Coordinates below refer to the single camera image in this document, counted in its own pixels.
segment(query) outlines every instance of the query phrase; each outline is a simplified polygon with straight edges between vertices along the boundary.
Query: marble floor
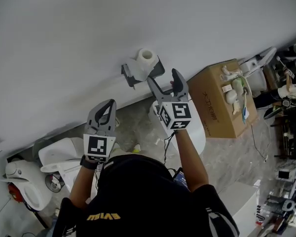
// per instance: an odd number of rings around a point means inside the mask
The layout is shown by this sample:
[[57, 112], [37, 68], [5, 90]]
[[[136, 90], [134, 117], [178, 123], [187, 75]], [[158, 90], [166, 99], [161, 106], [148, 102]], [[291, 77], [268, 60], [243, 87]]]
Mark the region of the marble floor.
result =
[[[120, 126], [115, 129], [117, 142], [125, 151], [129, 151], [136, 143], [140, 143], [142, 150], [148, 151], [163, 161], [164, 141], [160, 140], [156, 130], [148, 118], [148, 110], [154, 101], [153, 98], [137, 102], [117, 111]], [[269, 125], [272, 119], [263, 120], [265, 110], [258, 110], [259, 119], [251, 128], [247, 129], [237, 139], [206, 139], [206, 146], [201, 158], [208, 172], [210, 183], [215, 186], [218, 193], [235, 181], [260, 187], [259, 204], [263, 204], [271, 191], [278, 190], [278, 181], [274, 180], [274, 170], [278, 154], [275, 130]], [[82, 137], [84, 125], [53, 137], [53, 141], [65, 137]], [[178, 169], [181, 166], [180, 157], [169, 147], [167, 152], [167, 168]], [[40, 212], [40, 215], [50, 222], [54, 209], [60, 206], [63, 197], [68, 196], [67, 189], [54, 194], [50, 205]]]

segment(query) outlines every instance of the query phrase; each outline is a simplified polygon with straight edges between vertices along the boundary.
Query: white toilet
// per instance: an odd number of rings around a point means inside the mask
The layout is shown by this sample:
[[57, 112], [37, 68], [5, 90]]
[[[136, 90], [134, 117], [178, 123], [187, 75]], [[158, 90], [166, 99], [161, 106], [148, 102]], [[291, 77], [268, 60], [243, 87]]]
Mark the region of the white toilet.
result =
[[[194, 144], [195, 149], [197, 150], [198, 154], [200, 155], [203, 152], [204, 147], [205, 147], [205, 143], [206, 143], [205, 131], [204, 131], [202, 121], [198, 115], [197, 109], [196, 109], [190, 95], [188, 95], [188, 101], [191, 104], [190, 105], [190, 113], [192, 116], [192, 121], [187, 126], [187, 132]], [[169, 136], [171, 136], [173, 131], [168, 130], [166, 128], [164, 123], [161, 121], [158, 111], [159, 111], [158, 110], [158, 102], [154, 101], [150, 107], [148, 116], [149, 116], [149, 119], [150, 119], [152, 125], [156, 128], [158, 136], [162, 140], [164, 140], [164, 139], [168, 138]], [[174, 146], [177, 153], [179, 153], [178, 144], [177, 144], [177, 140], [176, 140], [175, 136], [171, 139], [170, 143]]]
[[9, 162], [5, 166], [6, 179], [21, 192], [25, 202], [34, 210], [43, 210], [51, 200], [52, 192], [45, 184], [45, 175], [34, 163], [26, 160]]
[[[80, 160], [84, 154], [83, 139], [64, 138], [57, 141], [39, 152], [39, 159], [43, 165], [40, 170], [45, 173], [58, 171], [64, 180], [65, 186], [71, 192], [74, 181], [81, 168]], [[91, 199], [95, 197], [96, 178], [93, 177]]]

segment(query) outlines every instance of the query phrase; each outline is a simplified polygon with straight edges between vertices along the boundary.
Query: red object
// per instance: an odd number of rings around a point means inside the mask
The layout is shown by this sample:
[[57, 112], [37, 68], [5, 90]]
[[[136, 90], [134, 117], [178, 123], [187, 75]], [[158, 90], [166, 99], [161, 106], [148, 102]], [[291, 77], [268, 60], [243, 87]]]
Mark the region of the red object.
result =
[[9, 193], [12, 195], [13, 199], [18, 202], [23, 202], [23, 197], [19, 189], [12, 183], [8, 185]]

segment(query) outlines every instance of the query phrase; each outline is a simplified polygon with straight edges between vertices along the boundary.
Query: wristwatch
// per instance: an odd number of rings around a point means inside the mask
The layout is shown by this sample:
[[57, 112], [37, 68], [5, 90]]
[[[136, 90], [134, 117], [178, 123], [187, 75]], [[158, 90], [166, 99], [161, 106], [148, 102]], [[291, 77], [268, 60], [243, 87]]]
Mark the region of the wristwatch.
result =
[[81, 158], [81, 161], [80, 161], [81, 166], [83, 166], [85, 168], [88, 168], [88, 169], [91, 169], [91, 170], [96, 170], [97, 167], [98, 167], [98, 164], [99, 164], [98, 161], [94, 161], [94, 162], [88, 161], [85, 158], [85, 155], [83, 155], [83, 157]]

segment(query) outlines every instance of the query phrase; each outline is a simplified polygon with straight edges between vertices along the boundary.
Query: cardboard box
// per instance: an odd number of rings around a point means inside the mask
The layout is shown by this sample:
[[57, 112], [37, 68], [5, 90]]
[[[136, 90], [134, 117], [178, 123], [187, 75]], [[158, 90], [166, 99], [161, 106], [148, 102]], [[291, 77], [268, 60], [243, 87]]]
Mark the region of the cardboard box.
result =
[[258, 117], [251, 95], [247, 95], [249, 116], [246, 124], [242, 121], [241, 111], [232, 114], [233, 107], [226, 103], [225, 93], [222, 91], [223, 86], [230, 84], [221, 80], [222, 67], [225, 65], [229, 71], [239, 69], [236, 59], [217, 63], [206, 67], [187, 82], [206, 137], [210, 138], [237, 138]]

